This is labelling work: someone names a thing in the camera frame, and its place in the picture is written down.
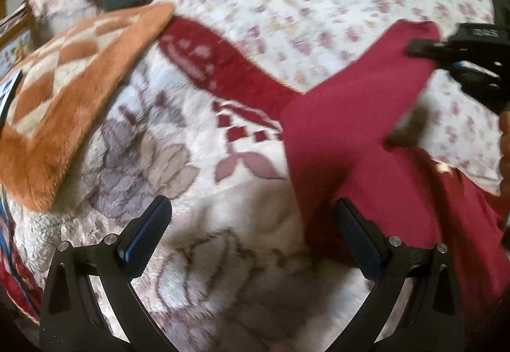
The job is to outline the person's right hand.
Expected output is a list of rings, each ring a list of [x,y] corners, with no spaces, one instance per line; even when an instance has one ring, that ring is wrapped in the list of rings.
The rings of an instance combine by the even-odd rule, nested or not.
[[[503,112],[499,117],[500,135],[500,152],[501,159],[499,161],[499,172],[501,182],[499,184],[500,194],[509,199],[510,193],[510,113]]]

